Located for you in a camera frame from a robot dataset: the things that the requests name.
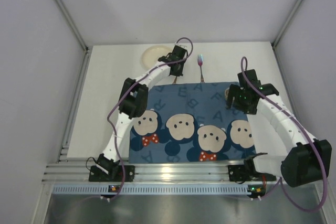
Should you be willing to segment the iridescent fork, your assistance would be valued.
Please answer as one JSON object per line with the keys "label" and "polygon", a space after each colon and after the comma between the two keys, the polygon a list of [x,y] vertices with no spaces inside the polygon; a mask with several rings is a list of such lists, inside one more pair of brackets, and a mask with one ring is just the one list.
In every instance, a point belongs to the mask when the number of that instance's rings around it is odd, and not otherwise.
{"label": "iridescent fork", "polygon": [[198,64],[198,66],[199,66],[199,68],[200,68],[200,73],[201,73],[201,83],[204,83],[204,82],[205,82],[205,81],[204,81],[204,76],[203,76],[203,69],[202,69],[203,61],[204,61],[204,59],[203,59],[203,55],[202,55],[202,54],[199,54],[199,55],[197,56],[197,64]]}

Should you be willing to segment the cream round plate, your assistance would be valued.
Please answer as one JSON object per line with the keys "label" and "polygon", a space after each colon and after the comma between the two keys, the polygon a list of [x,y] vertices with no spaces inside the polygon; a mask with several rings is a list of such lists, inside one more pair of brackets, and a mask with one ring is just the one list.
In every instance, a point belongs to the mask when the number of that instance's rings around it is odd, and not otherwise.
{"label": "cream round plate", "polygon": [[141,56],[142,66],[145,70],[151,69],[161,56],[166,56],[171,51],[172,48],[164,45],[149,47],[143,52]]}

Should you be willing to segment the blue cartoon bear placemat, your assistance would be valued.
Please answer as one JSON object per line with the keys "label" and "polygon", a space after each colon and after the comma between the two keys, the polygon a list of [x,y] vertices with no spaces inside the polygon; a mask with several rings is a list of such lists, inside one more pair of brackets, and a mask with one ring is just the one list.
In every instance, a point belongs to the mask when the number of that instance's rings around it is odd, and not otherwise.
{"label": "blue cartoon bear placemat", "polygon": [[256,153],[247,115],[226,108],[229,82],[169,84],[150,90],[130,131],[132,164],[214,162]]}

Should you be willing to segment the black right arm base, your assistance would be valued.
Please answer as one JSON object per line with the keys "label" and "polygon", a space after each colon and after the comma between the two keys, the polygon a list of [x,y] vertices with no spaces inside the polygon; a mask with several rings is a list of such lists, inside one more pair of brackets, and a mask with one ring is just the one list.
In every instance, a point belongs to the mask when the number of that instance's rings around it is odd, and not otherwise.
{"label": "black right arm base", "polygon": [[245,182],[274,182],[276,176],[250,171],[245,165],[228,165],[229,181],[243,184]]}

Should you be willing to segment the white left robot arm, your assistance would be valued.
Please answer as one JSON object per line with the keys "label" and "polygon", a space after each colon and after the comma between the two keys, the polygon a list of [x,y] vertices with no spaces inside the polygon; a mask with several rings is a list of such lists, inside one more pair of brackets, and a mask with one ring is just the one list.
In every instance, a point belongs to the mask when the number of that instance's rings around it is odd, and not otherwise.
{"label": "white left robot arm", "polygon": [[176,44],[172,52],[160,57],[146,73],[124,81],[119,101],[108,114],[110,117],[114,111],[118,111],[118,119],[116,124],[111,125],[112,135],[99,155],[99,161],[113,164],[121,159],[119,146],[124,135],[130,131],[133,121],[146,110],[150,89],[168,76],[181,76],[184,62],[189,55],[186,48]]}

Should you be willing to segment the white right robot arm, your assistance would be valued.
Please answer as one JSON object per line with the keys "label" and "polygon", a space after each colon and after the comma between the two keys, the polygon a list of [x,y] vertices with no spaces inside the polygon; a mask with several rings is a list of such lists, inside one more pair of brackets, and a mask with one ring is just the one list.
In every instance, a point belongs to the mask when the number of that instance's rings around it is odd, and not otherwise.
{"label": "white right robot arm", "polygon": [[291,187],[322,180],[329,175],[331,144],[305,130],[284,105],[279,91],[270,83],[261,84],[254,69],[238,75],[239,84],[230,85],[227,109],[244,114],[261,114],[267,119],[286,148],[286,155],[261,151],[244,159],[248,172],[282,177]]}

